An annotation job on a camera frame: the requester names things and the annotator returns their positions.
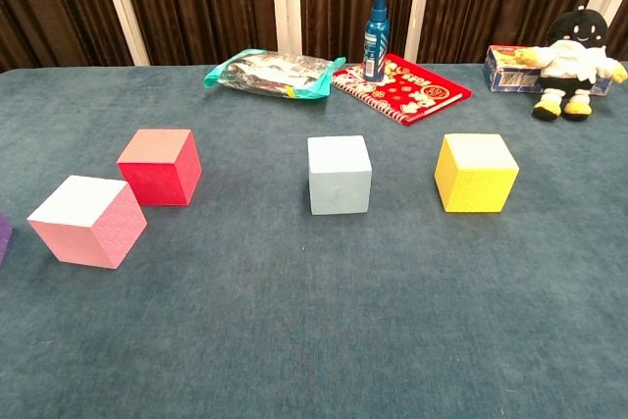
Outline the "pink foam cube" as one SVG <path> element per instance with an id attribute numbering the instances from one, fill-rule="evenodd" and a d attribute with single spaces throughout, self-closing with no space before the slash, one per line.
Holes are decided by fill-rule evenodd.
<path id="1" fill-rule="evenodd" d="M 68 176 L 28 217 L 61 262 L 117 269 L 147 226 L 130 185 Z"/>

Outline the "teal snack packet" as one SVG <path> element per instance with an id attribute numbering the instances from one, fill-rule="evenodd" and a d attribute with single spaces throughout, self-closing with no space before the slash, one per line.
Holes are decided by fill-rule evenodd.
<path id="1" fill-rule="evenodd" d="M 288 99 L 315 100 L 330 94 L 333 75 L 346 62 L 245 49 L 214 67 L 204 78 L 204 86 L 220 84 L 249 93 Z"/>

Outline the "light blue foam cube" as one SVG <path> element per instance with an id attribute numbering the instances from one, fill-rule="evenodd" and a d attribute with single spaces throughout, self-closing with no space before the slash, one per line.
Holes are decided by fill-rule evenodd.
<path id="1" fill-rule="evenodd" d="M 307 138 L 313 215 L 366 213 L 372 165 L 362 135 Z"/>

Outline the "red foam cube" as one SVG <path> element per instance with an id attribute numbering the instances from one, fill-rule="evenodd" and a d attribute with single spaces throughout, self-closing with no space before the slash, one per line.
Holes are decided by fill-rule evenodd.
<path id="1" fill-rule="evenodd" d="M 186 206 L 202 175 L 194 134 L 187 129 L 140 129 L 117 165 L 140 205 Z"/>

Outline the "red spiral notebook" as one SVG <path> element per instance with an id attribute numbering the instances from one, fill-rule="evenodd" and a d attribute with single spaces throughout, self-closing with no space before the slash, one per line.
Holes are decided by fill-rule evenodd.
<path id="1" fill-rule="evenodd" d="M 406 127 L 472 95 L 466 87 L 392 53 L 386 55 L 382 81 L 365 80 L 364 67 L 355 65 L 335 72 L 333 85 Z"/>

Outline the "blue spray bottle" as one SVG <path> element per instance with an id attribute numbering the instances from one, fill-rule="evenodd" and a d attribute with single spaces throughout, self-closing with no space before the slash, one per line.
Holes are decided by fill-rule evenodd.
<path id="1" fill-rule="evenodd" d="M 387 0 L 373 0 L 364 32 L 363 75 L 367 81 L 381 82 L 390 37 Z"/>

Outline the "yellow foam cube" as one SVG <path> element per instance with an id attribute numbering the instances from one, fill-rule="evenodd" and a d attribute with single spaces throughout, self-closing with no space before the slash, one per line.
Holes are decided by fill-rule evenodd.
<path id="1" fill-rule="evenodd" d="M 444 135 L 434 178 L 446 212 L 502 210 L 519 166 L 498 133 Z"/>

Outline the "purple foam cube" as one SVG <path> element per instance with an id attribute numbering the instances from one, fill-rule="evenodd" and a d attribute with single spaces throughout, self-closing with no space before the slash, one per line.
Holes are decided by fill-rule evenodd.
<path id="1" fill-rule="evenodd" d="M 13 234 L 13 225 L 10 219 L 0 211 L 0 267 L 2 266 Z"/>

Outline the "teal felt table cover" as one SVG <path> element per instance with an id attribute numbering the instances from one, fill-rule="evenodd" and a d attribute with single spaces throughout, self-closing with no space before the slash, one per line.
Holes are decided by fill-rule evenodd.
<path id="1" fill-rule="evenodd" d="M 542 123 L 480 65 L 436 70 L 472 96 L 410 128 L 202 66 L 0 74 L 0 419 L 628 419 L 628 83 Z M 116 271 L 58 262 L 27 216 L 147 128 L 194 132 L 191 203 L 146 208 Z M 501 135 L 501 211 L 446 212 L 447 133 Z M 339 135 L 369 208 L 313 215 L 307 138 Z"/>

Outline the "blue and orange carton box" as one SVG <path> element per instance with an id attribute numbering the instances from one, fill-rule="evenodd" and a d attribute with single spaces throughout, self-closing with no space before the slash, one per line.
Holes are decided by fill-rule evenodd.
<path id="1" fill-rule="evenodd" d="M 605 48 L 587 48 L 559 39 L 547 47 L 492 45 L 484 74 L 490 90 L 538 92 L 564 90 L 568 96 L 605 96 L 612 81 L 628 79 L 628 69 L 609 58 Z"/>

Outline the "black plush doll white shirt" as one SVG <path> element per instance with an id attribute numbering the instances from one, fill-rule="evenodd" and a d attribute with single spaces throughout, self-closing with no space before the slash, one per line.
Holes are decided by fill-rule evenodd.
<path id="1" fill-rule="evenodd" d="M 584 121 L 592 113 L 590 93 L 598 78 L 628 79 L 624 66 L 606 56 L 607 36 L 604 17 L 580 6 L 552 23 L 546 46 L 516 51 L 518 62 L 540 70 L 542 96 L 533 108 L 535 118 L 549 122 L 562 115 Z"/>

